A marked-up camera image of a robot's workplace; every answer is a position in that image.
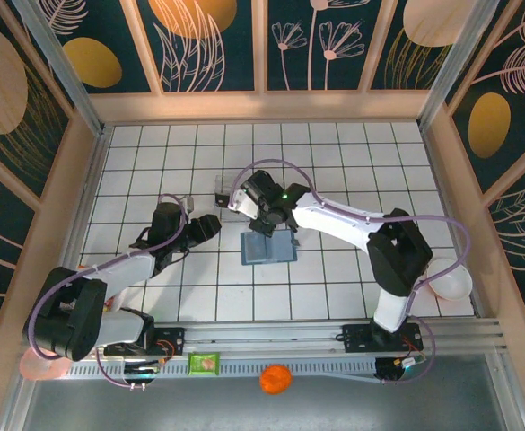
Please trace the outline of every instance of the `orange ball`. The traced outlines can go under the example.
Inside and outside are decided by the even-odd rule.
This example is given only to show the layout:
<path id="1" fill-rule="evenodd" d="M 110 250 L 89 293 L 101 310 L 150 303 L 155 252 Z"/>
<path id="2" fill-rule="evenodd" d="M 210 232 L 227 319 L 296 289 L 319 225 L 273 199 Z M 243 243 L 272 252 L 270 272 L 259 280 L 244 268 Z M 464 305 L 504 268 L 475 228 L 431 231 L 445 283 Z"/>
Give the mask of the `orange ball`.
<path id="1" fill-rule="evenodd" d="M 292 373 L 283 365 L 271 365 L 260 375 L 260 388 L 265 393 L 277 395 L 292 384 Z"/>

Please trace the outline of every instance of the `white bowl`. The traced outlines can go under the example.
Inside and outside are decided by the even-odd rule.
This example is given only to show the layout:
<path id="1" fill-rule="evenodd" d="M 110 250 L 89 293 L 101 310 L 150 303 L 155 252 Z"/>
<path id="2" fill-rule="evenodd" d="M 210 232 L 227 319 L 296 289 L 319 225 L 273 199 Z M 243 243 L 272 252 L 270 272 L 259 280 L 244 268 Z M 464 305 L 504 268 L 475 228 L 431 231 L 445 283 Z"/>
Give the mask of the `white bowl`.
<path id="1" fill-rule="evenodd" d="M 427 276 L 434 276 L 438 272 L 450 267 L 455 262 L 454 259 L 434 259 L 430 262 L 430 265 L 427 268 Z M 459 301 L 469 296 L 473 287 L 473 282 L 468 270 L 463 265 L 459 265 L 452 272 L 430 282 L 430 287 L 436 295 L 443 299 Z"/>

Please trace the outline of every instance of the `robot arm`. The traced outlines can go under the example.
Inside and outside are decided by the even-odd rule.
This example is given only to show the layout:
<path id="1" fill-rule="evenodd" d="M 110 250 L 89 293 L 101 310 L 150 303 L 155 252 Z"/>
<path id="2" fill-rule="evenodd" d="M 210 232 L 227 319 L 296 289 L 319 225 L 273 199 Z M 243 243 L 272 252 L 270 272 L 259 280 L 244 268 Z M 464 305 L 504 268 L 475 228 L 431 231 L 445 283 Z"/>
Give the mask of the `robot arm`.
<path id="1" fill-rule="evenodd" d="M 178 204 L 159 203 L 153 214 L 152 225 L 141 232 L 124 260 L 97 270 L 88 277 L 78 278 L 50 297 L 40 308 L 35 325 L 38 345 L 73 361 L 80 361 L 97 346 L 134 344 L 136 350 L 141 352 L 154 346 L 156 340 L 152 316 L 128 308 L 112 312 L 103 312 L 103 309 L 110 298 L 161 273 L 172 263 L 173 253 L 187 253 L 192 247 L 215 237 L 221 229 L 216 215 L 203 215 L 186 223 L 182 233 L 168 246 L 130 255 L 134 249 L 151 249 L 164 243 L 177 232 L 180 220 L 181 209 Z M 53 269 L 47 276 L 39 298 L 53 285 L 75 273 L 66 268 Z M 23 329 L 25 336 L 28 335 L 28 324 L 29 321 Z"/>
<path id="2" fill-rule="evenodd" d="M 336 209 L 374 219 L 388 217 L 347 207 L 320 197 L 310 189 L 292 184 L 284 190 L 265 171 L 256 171 L 230 197 L 228 208 L 251 219 L 250 228 L 271 236 L 282 223 L 296 231 L 314 229 L 352 243 L 370 256 L 372 271 L 381 287 L 374 322 L 389 333 L 399 329 L 406 318 L 407 302 L 416 280 L 432 258 L 432 251 L 413 222 L 372 223 L 340 214 Z M 389 217 L 406 216 L 395 209 Z"/>

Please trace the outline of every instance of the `green snack bag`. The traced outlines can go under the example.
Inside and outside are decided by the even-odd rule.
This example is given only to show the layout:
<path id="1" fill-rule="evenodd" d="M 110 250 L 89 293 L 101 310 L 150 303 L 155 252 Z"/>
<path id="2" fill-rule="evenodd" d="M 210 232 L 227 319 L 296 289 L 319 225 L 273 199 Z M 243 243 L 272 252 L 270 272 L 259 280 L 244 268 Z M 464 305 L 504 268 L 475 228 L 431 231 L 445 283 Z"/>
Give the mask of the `green snack bag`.
<path id="1" fill-rule="evenodd" d="M 220 373 L 220 353 L 189 353 L 188 375 Z"/>

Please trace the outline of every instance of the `gray floor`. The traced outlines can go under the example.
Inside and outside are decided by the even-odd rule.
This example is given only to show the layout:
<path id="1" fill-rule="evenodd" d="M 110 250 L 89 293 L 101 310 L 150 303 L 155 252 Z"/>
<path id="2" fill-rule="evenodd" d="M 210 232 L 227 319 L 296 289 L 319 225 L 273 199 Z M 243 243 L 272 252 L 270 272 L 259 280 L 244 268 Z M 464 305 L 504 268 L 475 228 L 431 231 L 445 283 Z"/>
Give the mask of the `gray floor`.
<path id="1" fill-rule="evenodd" d="M 300 377 L 269 396 L 257 379 L 180 379 L 129 392 L 104 381 L 37 385 L 28 431 L 504 430 L 486 361 L 439 357 L 411 385 Z"/>

